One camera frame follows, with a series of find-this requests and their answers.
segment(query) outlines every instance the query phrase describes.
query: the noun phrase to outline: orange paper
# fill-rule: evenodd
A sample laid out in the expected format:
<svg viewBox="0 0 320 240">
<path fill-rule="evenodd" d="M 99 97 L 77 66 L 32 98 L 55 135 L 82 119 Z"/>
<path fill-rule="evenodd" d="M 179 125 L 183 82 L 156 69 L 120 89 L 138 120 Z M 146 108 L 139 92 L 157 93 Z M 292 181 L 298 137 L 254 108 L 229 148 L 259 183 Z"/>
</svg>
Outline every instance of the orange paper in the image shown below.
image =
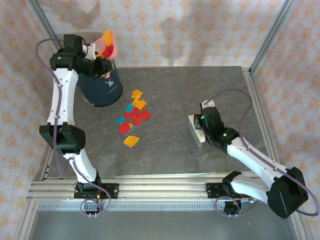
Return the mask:
<svg viewBox="0 0 320 240">
<path fill-rule="evenodd" d="M 125 144 L 125 145 L 127 145 L 129 148 L 132 148 L 134 145 L 136 145 L 137 144 L 137 142 L 139 141 L 139 137 L 137 137 L 137 136 L 131 136 L 131 135 L 129 135 L 124 141 L 123 141 L 123 143 Z"/>
<path fill-rule="evenodd" d="M 140 100 L 140 101 L 137 101 L 134 106 L 137 107 L 138 109 L 142 110 L 146 105 L 147 105 L 147 103 L 145 100 Z"/>
<path fill-rule="evenodd" d="M 138 98 L 135 98 L 135 99 L 133 100 L 133 102 L 132 102 L 133 106 L 135 106 L 138 101 L 139 101 L 139 99 L 138 99 Z"/>
<path fill-rule="evenodd" d="M 132 92 L 131 98 L 132 98 L 132 99 L 140 99 L 141 96 L 142 96 L 142 94 L 143 94 L 142 91 L 139 91 L 138 89 L 136 89 L 136 90 L 134 90 L 134 91 Z"/>
<path fill-rule="evenodd" d="M 112 34 L 110 30 L 105 32 L 102 37 L 107 46 L 110 46 L 113 43 Z"/>
</svg>

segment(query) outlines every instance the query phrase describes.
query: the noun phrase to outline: paper scrap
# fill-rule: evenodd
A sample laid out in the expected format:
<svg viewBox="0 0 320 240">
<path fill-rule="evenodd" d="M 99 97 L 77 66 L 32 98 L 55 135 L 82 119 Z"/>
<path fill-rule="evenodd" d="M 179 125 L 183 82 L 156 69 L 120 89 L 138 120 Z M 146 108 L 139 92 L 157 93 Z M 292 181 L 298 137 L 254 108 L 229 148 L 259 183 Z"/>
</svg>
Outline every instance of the paper scrap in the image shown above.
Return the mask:
<svg viewBox="0 0 320 240">
<path fill-rule="evenodd" d="M 107 46 L 110 46 L 113 42 L 111 31 L 107 31 L 103 34 L 103 40 Z"/>
<path fill-rule="evenodd" d="M 115 121 L 116 124 L 123 124 L 125 122 L 124 116 L 120 117 L 117 121 Z"/>
<path fill-rule="evenodd" d="M 143 94 L 142 91 L 139 91 L 138 89 L 136 89 L 136 90 L 134 90 L 134 91 L 132 92 L 131 98 L 132 98 L 132 99 L 140 99 L 141 96 L 142 96 L 142 94 Z"/>
<path fill-rule="evenodd" d="M 131 127 L 129 125 L 129 122 L 125 121 L 124 123 L 120 124 L 119 131 L 122 135 L 129 133 L 131 131 Z"/>
<path fill-rule="evenodd" d="M 129 135 L 124 141 L 123 141 L 123 143 L 125 144 L 125 145 L 127 145 L 129 148 L 132 148 L 134 145 L 136 145 L 137 144 L 137 142 L 139 141 L 139 137 L 137 137 L 137 136 L 131 136 L 131 135 Z"/>
<path fill-rule="evenodd" d="M 125 119 L 128 119 L 128 118 L 130 118 L 132 116 L 132 112 L 125 112 L 123 114 L 123 116 L 124 116 Z"/>
<path fill-rule="evenodd" d="M 147 105 L 145 100 L 140 100 L 135 104 L 135 107 L 142 110 Z"/>
<path fill-rule="evenodd" d="M 132 116 L 137 116 L 137 115 L 139 114 L 139 112 L 140 112 L 140 109 L 137 108 L 136 106 L 134 106 L 134 107 L 132 108 L 132 111 L 131 111 Z"/>
<path fill-rule="evenodd" d="M 102 57 L 104 59 L 106 59 L 106 58 L 110 57 L 110 55 L 111 55 L 111 53 L 109 52 L 108 48 L 105 47 L 104 51 L 102 52 Z"/>
<path fill-rule="evenodd" d="M 142 109 L 141 112 L 137 115 L 138 118 L 142 119 L 143 121 L 147 121 L 152 114 L 147 109 Z"/>
<path fill-rule="evenodd" d="M 137 115 L 139 114 L 139 111 L 140 111 L 140 109 L 134 106 L 134 107 L 132 108 L 132 111 L 131 111 L 131 112 L 125 112 L 125 113 L 123 114 L 123 116 L 124 116 L 125 119 L 128 119 L 128 118 L 130 118 L 131 116 L 137 116 Z"/>
<path fill-rule="evenodd" d="M 129 133 L 131 133 L 131 132 L 133 131 L 133 129 L 135 129 L 135 128 L 136 128 L 136 126 L 132 126 L 132 127 L 131 127 L 131 131 L 128 132 L 128 133 L 126 133 L 125 136 L 128 137 Z"/>
<path fill-rule="evenodd" d="M 140 124 L 142 124 L 142 121 L 137 116 L 131 116 L 131 121 L 134 126 L 138 127 Z"/>
<path fill-rule="evenodd" d="M 106 41 L 104 40 L 103 36 L 100 37 L 98 40 L 94 41 L 91 43 L 92 44 L 97 44 L 99 46 L 98 52 L 99 54 L 101 54 L 102 57 L 102 52 L 105 50 L 107 44 Z"/>
<path fill-rule="evenodd" d="M 137 103 L 138 101 L 139 101 L 139 98 L 136 97 L 136 98 L 133 100 L 132 104 L 133 104 L 133 105 L 136 105 L 136 103 Z"/>
<path fill-rule="evenodd" d="M 125 109 L 125 112 L 126 113 L 131 113 L 132 109 L 134 108 L 134 105 L 133 104 L 129 104 L 126 109 Z"/>
</svg>

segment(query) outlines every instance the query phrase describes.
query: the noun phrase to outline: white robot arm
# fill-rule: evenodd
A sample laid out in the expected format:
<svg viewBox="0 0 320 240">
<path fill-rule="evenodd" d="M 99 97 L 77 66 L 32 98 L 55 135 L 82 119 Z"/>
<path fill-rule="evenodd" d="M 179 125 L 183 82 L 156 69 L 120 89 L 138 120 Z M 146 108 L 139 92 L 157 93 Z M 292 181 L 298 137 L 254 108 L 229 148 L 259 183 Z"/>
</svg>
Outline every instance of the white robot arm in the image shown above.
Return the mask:
<svg viewBox="0 0 320 240">
<path fill-rule="evenodd" d="M 51 69 L 59 80 L 60 86 L 53 81 L 53 96 L 47 125 L 40 126 L 40 134 L 53 147 L 57 143 L 57 151 L 64 158 L 73 159 L 78 171 L 90 182 L 100 184 L 97 170 L 91 165 L 85 151 L 86 135 L 75 127 L 74 97 L 79 74 L 90 78 L 100 77 L 114 69 L 113 64 L 103 58 L 96 58 L 96 44 L 82 45 L 82 38 L 76 35 L 64 35 L 64 48 L 53 54 L 50 59 Z M 57 118 L 57 137 L 53 139 L 53 129 Z M 74 169 L 78 186 L 86 186 L 88 182 Z"/>
<path fill-rule="evenodd" d="M 289 217 L 308 200 L 308 193 L 282 174 L 286 173 L 305 185 L 302 172 L 296 167 L 288 169 L 272 161 L 246 139 L 242 140 L 237 131 L 225 127 L 213 101 L 201 104 L 200 114 L 194 115 L 193 126 L 195 131 L 200 131 L 194 134 L 198 142 L 206 139 L 210 145 L 239 160 L 260 177 L 254 179 L 238 171 L 231 172 L 222 181 L 222 188 L 227 196 L 240 194 L 258 199 L 268 204 L 281 218 Z"/>
</svg>

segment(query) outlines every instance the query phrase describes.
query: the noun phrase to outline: floral wallpaper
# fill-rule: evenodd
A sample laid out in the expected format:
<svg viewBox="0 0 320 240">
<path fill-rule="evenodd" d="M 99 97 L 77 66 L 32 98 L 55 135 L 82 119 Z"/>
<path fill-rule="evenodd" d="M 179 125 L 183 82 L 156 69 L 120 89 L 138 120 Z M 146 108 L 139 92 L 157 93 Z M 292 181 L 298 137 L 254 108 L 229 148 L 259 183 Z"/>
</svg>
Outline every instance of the floral wallpaper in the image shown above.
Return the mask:
<svg viewBox="0 0 320 240">
<path fill-rule="evenodd" d="M 112 29 L 118 67 L 249 68 L 285 0 L 39 0 L 58 35 Z"/>
<path fill-rule="evenodd" d="M 302 170 L 320 201 L 320 1 L 298 0 L 254 80 L 281 163 Z M 312 199 L 305 210 L 315 212 Z M 313 238 L 320 216 L 308 217 Z"/>
<path fill-rule="evenodd" d="M 11 240 L 45 153 L 39 125 L 49 114 L 52 78 L 35 58 L 46 34 L 27 1 L 2 0 L 0 19 L 0 239 Z M 54 49 L 43 45 L 48 60 Z"/>
</svg>

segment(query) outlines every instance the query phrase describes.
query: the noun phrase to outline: purple cable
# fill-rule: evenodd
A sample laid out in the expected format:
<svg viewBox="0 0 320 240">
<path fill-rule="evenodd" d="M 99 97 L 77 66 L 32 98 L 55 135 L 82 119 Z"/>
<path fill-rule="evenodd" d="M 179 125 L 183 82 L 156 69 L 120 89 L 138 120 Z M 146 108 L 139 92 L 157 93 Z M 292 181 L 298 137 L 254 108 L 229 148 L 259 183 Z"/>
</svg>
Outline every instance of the purple cable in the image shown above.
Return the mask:
<svg viewBox="0 0 320 240">
<path fill-rule="evenodd" d="M 61 89 L 61 84 L 59 79 L 57 78 L 57 76 L 55 75 L 54 71 L 48 67 L 45 62 L 41 59 L 41 57 L 39 56 L 39 46 L 44 43 L 44 42 L 48 42 L 48 41 L 62 41 L 62 39 L 59 38 L 46 38 L 43 39 L 41 41 L 39 41 L 36 45 L 35 45 L 35 56 L 36 58 L 44 65 L 44 67 L 48 70 L 48 72 L 50 72 L 50 74 L 53 76 L 53 79 L 55 81 L 55 83 L 57 84 L 58 87 L 58 91 L 59 91 L 59 97 L 58 97 L 58 103 L 56 106 L 56 112 L 55 112 L 55 118 L 54 118 L 54 126 L 53 126 L 53 154 L 54 154 L 54 160 L 56 162 L 56 165 L 58 167 L 58 170 L 60 172 L 61 175 L 65 174 L 67 172 L 69 163 L 66 163 L 66 166 L 64 168 L 64 170 L 62 170 L 62 166 L 59 160 L 59 153 L 57 150 L 57 128 L 58 128 L 58 116 L 57 114 L 59 114 L 60 111 L 60 107 L 61 107 L 61 101 L 62 101 L 62 89 Z"/>
<path fill-rule="evenodd" d="M 218 211 L 217 202 L 218 202 L 220 199 L 222 199 L 222 198 L 227 198 L 227 199 L 232 200 L 232 201 L 235 203 L 235 205 L 236 205 L 236 207 L 237 207 L 237 209 L 238 209 L 238 211 L 239 211 L 239 214 L 233 214 L 233 215 L 231 215 L 231 214 L 223 214 L 223 213 L 219 212 L 219 211 Z M 240 213 L 241 209 L 240 209 L 239 204 L 237 203 L 237 201 L 236 201 L 234 198 L 230 197 L 230 196 L 220 196 L 220 197 L 218 197 L 218 198 L 214 201 L 213 206 L 214 206 L 214 210 L 216 211 L 217 214 L 219 214 L 220 216 L 223 216 L 223 217 L 229 217 L 229 218 L 230 218 L 230 217 L 238 217 L 238 216 L 243 216 L 243 215 L 248 214 L 249 212 L 252 211 L 252 209 L 255 208 L 255 206 L 257 205 L 258 202 L 260 202 L 260 201 L 259 201 L 259 200 L 256 201 L 249 210 L 247 210 L 246 212 L 243 212 L 243 213 Z"/>
<path fill-rule="evenodd" d="M 110 204 L 111 204 L 111 196 L 110 196 L 110 194 L 109 194 L 108 191 L 105 190 L 104 188 L 102 188 L 102 187 L 94 184 L 93 182 L 90 182 L 90 181 L 85 177 L 85 175 L 82 174 L 82 173 L 79 171 L 79 169 L 78 169 L 78 167 L 77 167 L 77 165 L 76 165 L 75 159 L 74 159 L 73 157 L 70 157 L 70 158 L 68 159 L 68 162 L 69 162 L 69 161 L 72 161 L 72 162 L 73 162 L 74 170 L 75 170 L 81 177 L 83 177 L 83 179 L 86 180 L 88 184 L 90 184 L 91 186 L 93 186 L 93 187 L 95 187 L 95 188 L 103 191 L 103 192 L 108 196 L 109 201 L 108 201 L 108 203 L 106 204 L 106 206 L 105 206 L 104 208 L 102 207 L 102 204 L 100 205 L 100 204 L 99 204 L 96 200 L 94 200 L 94 199 L 85 199 L 85 200 L 84 200 L 83 202 L 81 202 L 81 204 L 80 204 L 80 212 L 81 212 L 83 215 L 90 217 L 90 214 L 88 214 L 88 213 L 86 213 L 85 211 L 83 211 L 82 208 L 83 208 L 83 205 L 84 205 L 85 202 L 88 202 L 88 201 L 94 202 L 95 205 L 98 206 L 98 208 L 102 209 L 102 211 L 100 211 L 100 212 L 98 212 L 98 213 L 96 214 L 96 216 L 99 216 L 99 215 L 102 214 L 106 209 L 109 208 L 109 206 L 110 206 Z"/>
<path fill-rule="evenodd" d="M 261 157 L 260 155 L 258 155 L 255 151 L 253 151 L 251 148 L 249 148 L 249 146 L 247 145 L 246 141 L 244 140 L 244 137 L 242 136 L 242 123 L 247 115 L 247 113 L 249 112 L 250 108 L 252 107 L 252 98 L 250 96 L 249 93 L 240 90 L 240 89 L 234 89 L 234 88 L 230 88 L 230 89 L 226 89 L 223 91 L 218 92 L 216 95 L 214 95 L 210 100 L 208 100 L 207 102 L 204 103 L 204 105 L 208 104 L 211 100 L 214 100 L 216 97 L 218 97 L 219 95 L 225 93 L 225 92 L 229 92 L 229 91 L 236 91 L 236 92 L 240 92 L 245 94 L 249 99 L 250 99 L 250 105 L 249 107 L 246 109 L 246 111 L 244 112 L 243 116 L 241 117 L 241 120 L 239 122 L 238 128 L 239 128 L 239 136 L 240 139 L 243 143 L 243 145 L 245 146 L 246 149 L 249 150 L 250 153 L 252 153 L 255 157 L 257 157 L 259 160 L 261 160 L 264 164 L 268 165 L 269 167 L 271 167 L 274 171 L 277 171 L 278 173 L 286 176 L 288 179 L 290 179 L 291 181 L 293 181 L 294 183 L 298 184 L 301 188 L 303 188 L 313 199 L 315 206 L 316 206 L 316 210 L 314 213 L 308 213 L 308 212 L 304 212 L 301 210 L 296 210 L 298 213 L 309 216 L 309 217 L 316 217 L 319 215 L 320 213 L 320 205 L 319 202 L 316 198 L 316 196 L 305 186 L 303 185 L 301 182 L 299 182 L 297 179 L 293 178 L 292 176 L 290 176 L 289 174 L 287 174 L 286 172 L 280 170 L 279 168 L 277 168 L 276 166 L 274 166 L 271 162 L 268 162 L 267 160 L 265 160 L 263 157 Z"/>
</svg>

